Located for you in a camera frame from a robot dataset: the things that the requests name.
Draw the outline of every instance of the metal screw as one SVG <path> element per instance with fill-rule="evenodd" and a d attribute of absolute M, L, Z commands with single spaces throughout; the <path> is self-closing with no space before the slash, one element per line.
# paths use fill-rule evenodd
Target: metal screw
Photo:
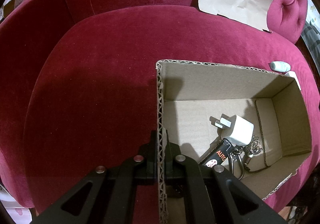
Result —
<path fill-rule="evenodd" d="M 224 167 L 221 164 L 217 164 L 214 166 L 214 170 L 216 172 L 223 172 L 224 171 Z"/>
<path fill-rule="evenodd" d="M 178 162 L 183 162 L 186 159 L 186 157 L 184 155 L 177 155 L 176 156 L 176 160 Z"/>
<path fill-rule="evenodd" d="M 136 155 L 134 158 L 133 158 L 133 160 L 135 161 L 135 162 L 142 162 L 143 161 L 143 156 L 142 155 Z"/>
<path fill-rule="evenodd" d="M 96 173 L 104 173 L 106 171 L 106 168 L 104 166 L 98 166 L 96 168 Z"/>

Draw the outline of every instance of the car key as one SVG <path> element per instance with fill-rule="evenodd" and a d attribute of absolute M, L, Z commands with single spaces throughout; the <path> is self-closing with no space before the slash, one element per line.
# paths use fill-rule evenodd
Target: car key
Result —
<path fill-rule="evenodd" d="M 222 162 L 229 157 L 232 151 L 233 145 L 226 138 L 223 138 L 221 144 L 218 145 L 211 153 L 209 153 L 200 162 L 200 164 L 210 168 L 217 164 L 222 164 Z"/>

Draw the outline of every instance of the red velvet sofa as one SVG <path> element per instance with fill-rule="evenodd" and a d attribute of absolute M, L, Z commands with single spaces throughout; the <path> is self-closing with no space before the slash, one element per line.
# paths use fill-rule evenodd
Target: red velvet sofa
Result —
<path fill-rule="evenodd" d="M 0 176 L 39 212 L 97 165 L 135 155 L 156 129 L 155 63 L 183 59 L 296 72 L 313 153 L 266 202 L 279 211 L 319 162 L 319 92 L 294 46 L 306 0 L 274 0 L 266 33 L 199 12 L 197 0 L 24 0 L 0 25 Z M 157 220 L 156 187 L 134 219 Z"/>

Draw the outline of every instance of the key ring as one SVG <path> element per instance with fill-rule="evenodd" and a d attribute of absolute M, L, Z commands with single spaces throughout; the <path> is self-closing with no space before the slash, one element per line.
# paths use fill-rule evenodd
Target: key ring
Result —
<path fill-rule="evenodd" d="M 250 144 L 248 144 L 247 146 L 244 147 L 243 163 L 244 163 L 244 167 L 246 168 L 247 171 L 249 169 L 248 164 L 250 163 L 251 158 L 254 155 L 258 155 L 262 151 L 263 151 L 263 149 L 261 148 L 261 145 L 259 142 L 259 137 L 252 136 L 252 141 L 250 142 Z"/>
<path fill-rule="evenodd" d="M 241 154 L 243 152 L 243 148 L 241 146 L 235 146 L 233 151 L 228 156 L 228 162 L 229 162 L 229 169 L 231 170 L 231 173 L 234 175 L 234 161 L 237 160 L 241 174 L 238 177 L 239 180 L 241 180 L 244 176 L 244 166 L 241 158 Z"/>

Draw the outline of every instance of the corrugated cardboard edge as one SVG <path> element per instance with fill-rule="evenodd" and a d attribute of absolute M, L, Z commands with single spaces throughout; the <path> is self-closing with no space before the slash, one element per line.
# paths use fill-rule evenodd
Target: corrugated cardboard edge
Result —
<path fill-rule="evenodd" d="M 165 191 L 165 183 L 164 183 L 164 150 L 165 146 L 163 146 L 163 138 L 164 138 L 164 127 L 162 125 L 162 116 L 163 116 L 163 105 L 164 105 L 164 97 L 163 97 L 163 82 L 162 82 L 162 65 L 161 63 L 178 63 L 178 64 L 195 64 L 195 65 L 205 65 L 205 66 L 232 66 L 241 69 L 250 69 L 261 71 L 265 73 L 278 74 L 272 71 L 267 71 L 265 69 L 258 69 L 254 67 L 245 67 L 238 65 L 229 65 L 229 64 L 221 64 L 221 63 L 211 63 L 211 62 L 199 62 L 199 61 L 189 61 L 189 60 L 159 60 L 156 63 L 156 71 L 157 71 L 157 170 L 158 170 L 158 199 L 159 199 L 159 221 L 160 224 L 166 224 L 168 222 L 168 211 L 167 211 L 167 194 Z M 266 198 L 268 198 L 271 194 L 273 194 L 283 183 L 289 179 L 291 175 L 289 175 L 285 180 L 283 180 L 276 188 L 273 190 Z"/>
<path fill-rule="evenodd" d="M 262 200 L 264 201 L 265 199 L 267 199 L 268 197 L 270 197 L 273 193 L 275 193 L 275 192 L 282 186 L 282 184 L 284 184 L 287 180 L 289 180 L 289 178 L 290 178 L 291 176 L 294 176 L 294 175 L 292 175 L 292 173 L 291 173 L 287 178 L 285 178 L 282 182 L 280 182 L 280 183 L 278 184 L 278 186 L 277 186 L 272 192 L 270 192 L 270 193 L 267 195 L 267 197 L 263 198 Z"/>

